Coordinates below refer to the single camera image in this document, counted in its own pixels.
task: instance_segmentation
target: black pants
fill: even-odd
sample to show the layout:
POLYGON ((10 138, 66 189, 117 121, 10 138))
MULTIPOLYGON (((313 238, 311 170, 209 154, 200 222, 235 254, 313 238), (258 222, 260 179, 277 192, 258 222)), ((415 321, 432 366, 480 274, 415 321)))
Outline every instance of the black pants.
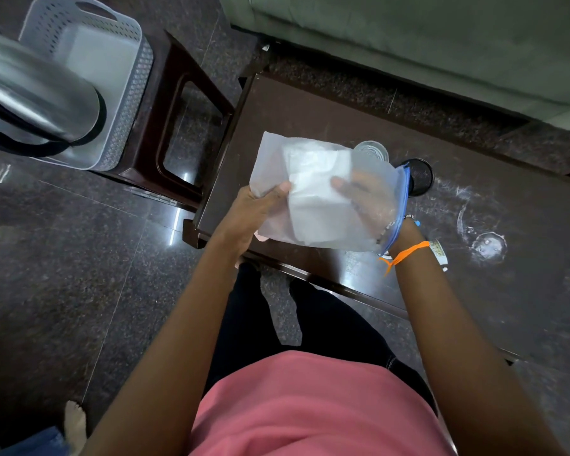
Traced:
POLYGON ((230 373, 286 350, 384 367, 415 390, 437 413, 433 395, 422 377, 397 360, 384 338, 355 310, 303 280, 294 280, 289 294, 296 304, 302 344, 281 345, 270 309, 259 285, 260 274, 249 263, 239 267, 228 297, 205 393, 230 373))

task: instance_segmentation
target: brown stool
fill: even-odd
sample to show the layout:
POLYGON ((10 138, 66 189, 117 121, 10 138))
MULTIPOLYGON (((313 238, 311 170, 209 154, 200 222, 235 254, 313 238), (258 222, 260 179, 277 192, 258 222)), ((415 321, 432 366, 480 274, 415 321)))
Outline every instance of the brown stool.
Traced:
POLYGON ((202 191, 165 169, 183 87, 192 82, 224 117, 223 128, 235 112, 232 104, 174 37, 162 29, 144 26, 154 63, 137 117, 116 168, 94 171, 114 181, 164 195, 190 211, 199 207, 202 191))

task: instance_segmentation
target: granite floor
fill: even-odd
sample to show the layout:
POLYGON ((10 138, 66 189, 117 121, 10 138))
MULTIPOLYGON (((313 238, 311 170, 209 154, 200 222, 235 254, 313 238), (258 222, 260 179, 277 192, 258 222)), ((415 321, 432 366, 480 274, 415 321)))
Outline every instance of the granite floor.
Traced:
MULTIPOLYGON (((517 118, 232 30, 219 0, 102 0, 164 25, 236 103, 249 62, 356 105, 448 137, 570 172, 570 132, 517 118)), ((0 0, 16 36, 31 0, 0 0)), ((203 185, 219 118, 186 89, 167 167, 203 185)), ((65 401, 82 402, 92 428, 166 319, 202 251, 181 241, 184 211, 91 173, 0 153, 0 445, 59 424, 65 401)), ((263 269, 279 337, 301 339, 286 277, 263 269)), ((347 300, 410 366, 423 371, 409 322, 347 300)), ((519 361, 513 368, 570 451, 570 368, 519 361)))

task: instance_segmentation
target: pink t-shirt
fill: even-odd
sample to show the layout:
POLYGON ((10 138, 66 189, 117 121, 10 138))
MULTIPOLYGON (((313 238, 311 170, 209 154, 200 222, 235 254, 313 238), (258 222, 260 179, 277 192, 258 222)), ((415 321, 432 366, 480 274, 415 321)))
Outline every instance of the pink t-shirt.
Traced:
POLYGON ((385 368, 306 352, 260 360, 212 387, 193 455, 454 455, 437 417, 385 368))

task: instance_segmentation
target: orange thread bracelet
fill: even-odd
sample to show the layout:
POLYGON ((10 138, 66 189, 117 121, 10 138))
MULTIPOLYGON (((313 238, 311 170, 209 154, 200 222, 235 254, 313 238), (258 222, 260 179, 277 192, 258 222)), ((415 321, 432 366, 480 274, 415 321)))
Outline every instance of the orange thread bracelet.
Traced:
POLYGON ((388 272, 391 271, 393 266, 396 266, 397 264, 399 264, 402 260, 407 258, 414 251, 416 251, 417 249, 420 249, 420 248, 426 248, 428 246, 431 246, 431 244, 428 241, 425 240, 423 242, 420 242, 417 245, 414 245, 408 249, 405 249, 401 253, 397 254, 397 257, 395 259, 393 259, 393 262, 389 262, 388 259, 384 259, 383 257, 379 257, 378 259, 386 262, 387 266, 388 266, 386 273, 384 273, 384 276, 386 276, 388 274, 388 272))

